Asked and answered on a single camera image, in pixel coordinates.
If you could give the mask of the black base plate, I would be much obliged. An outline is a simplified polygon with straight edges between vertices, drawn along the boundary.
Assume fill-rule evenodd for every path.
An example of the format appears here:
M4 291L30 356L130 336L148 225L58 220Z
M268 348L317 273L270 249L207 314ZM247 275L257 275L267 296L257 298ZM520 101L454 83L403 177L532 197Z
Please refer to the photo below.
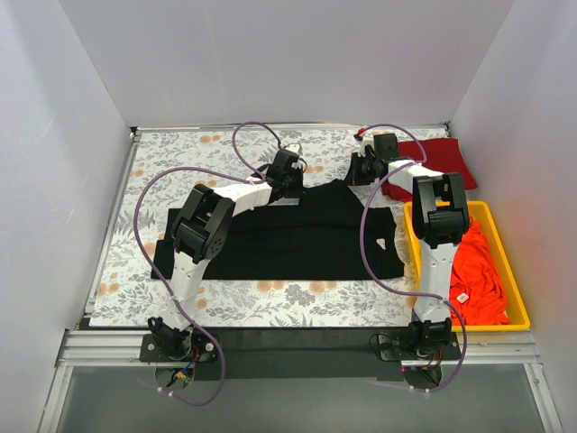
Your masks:
M199 381L228 379L375 378L401 382L402 368L460 359L456 335L417 344L405 327L210 327L175 331L162 324L142 339L146 364L187 366Z

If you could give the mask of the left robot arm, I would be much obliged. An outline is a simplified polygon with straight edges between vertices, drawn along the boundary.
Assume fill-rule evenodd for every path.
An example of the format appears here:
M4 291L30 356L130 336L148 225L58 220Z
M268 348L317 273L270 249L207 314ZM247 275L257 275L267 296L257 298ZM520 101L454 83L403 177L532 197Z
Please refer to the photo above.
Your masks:
M282 199L298 202L303 192L301 148L291 144L277 151L260 180L191 190L169 231L174 251L169 280L169 305L148 320L155 345L169 359L185 359L192 348L191 325L185 316L195 306L207 265L223 249L233 217Z

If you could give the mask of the yellow plastic bin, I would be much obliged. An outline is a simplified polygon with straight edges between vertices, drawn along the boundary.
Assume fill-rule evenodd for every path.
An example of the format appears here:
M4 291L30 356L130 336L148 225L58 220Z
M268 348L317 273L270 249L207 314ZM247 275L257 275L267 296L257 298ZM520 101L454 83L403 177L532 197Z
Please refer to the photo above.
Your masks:
M481 225L482 232L487 236L491 255L495 261L503 289L507 293L508 307L506 313L510 319L509 325L501 326L467 326L469 332L497 332L497 331L522 331L530 328L530 321L520 296L514 274L508 263L507 256L499 239L497 227L494 223L489 206L482 201L470 201L468 203L470 218L474 218Z

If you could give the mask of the floral table mat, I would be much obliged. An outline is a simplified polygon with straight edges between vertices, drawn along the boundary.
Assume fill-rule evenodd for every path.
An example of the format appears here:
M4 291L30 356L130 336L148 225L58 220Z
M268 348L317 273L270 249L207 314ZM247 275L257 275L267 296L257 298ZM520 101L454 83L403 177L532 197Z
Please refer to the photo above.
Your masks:
M145 157L144 173L151 175L133 206L132 233L145 266L143 276L132 274L121 286L108 284L109 292L127 289L138 281L156 283L162 296L157 317L166 307L164 285L151 278L148 259L164 236L168 211L179 207L196 184L215 188L234 177L245 177L250 168L271 161L277 143L300 143L307 162L309 187L345 176L356 148L353 129L283 129L266 131L247 127L238 134L213 131L218 142L198 152L177 151L186 164L155 172L152 158ZM378 285L372 281L205 281L199 288L193 319L204 327L386 327L404 326L411 316L408 293L415 278L408 243L402 228L395 234L398 255L405 264L402 277Z

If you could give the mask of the folded red t-shirt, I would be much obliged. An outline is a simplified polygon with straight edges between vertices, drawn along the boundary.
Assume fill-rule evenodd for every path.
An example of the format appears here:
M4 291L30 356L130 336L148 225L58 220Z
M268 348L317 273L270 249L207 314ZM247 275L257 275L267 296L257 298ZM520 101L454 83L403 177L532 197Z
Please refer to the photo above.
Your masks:
M472 176L461 154L459 142L455 138L434 138L420 141L425 150L427 161L425 166L430 170L441 172L457 172L463 177L466 190L478 188L476 179ZM386 182L381 186L383 196L401 202L412 200L410 191Z

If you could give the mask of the orange t-shirt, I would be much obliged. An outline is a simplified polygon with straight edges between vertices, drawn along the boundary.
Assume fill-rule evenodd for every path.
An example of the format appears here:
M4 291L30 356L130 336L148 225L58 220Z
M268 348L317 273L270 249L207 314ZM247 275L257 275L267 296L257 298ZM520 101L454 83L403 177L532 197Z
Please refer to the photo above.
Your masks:
M503 289L487 236L470 218L453 260L450 301L467 326L509 325L507 293Z

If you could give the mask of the black t-shirt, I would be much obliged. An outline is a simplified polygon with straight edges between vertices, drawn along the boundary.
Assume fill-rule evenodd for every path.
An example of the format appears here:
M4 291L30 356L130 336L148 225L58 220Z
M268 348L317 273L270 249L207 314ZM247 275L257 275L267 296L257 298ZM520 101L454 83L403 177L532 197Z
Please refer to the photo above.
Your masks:
M170 279L174 251L170 229L156 244L151 278ZM294 206L257 207L234 216L222 251L206 280L364 281L403 276L389 208L365 209L341 180L307 188Z

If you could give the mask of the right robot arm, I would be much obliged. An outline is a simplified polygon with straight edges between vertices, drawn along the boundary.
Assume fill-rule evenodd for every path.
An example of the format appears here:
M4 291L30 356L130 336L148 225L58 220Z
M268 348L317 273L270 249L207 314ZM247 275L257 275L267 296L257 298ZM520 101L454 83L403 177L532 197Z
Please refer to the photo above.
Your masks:
M396 336L386 336L386 349L428 358L452 341L452 316L462 316L449 300L453 261L470 226L463 177L430 170L410 159L386 160L355 152L345 176L349 185L378 180L412 194L411 224L420 244L421 267L411 321Z

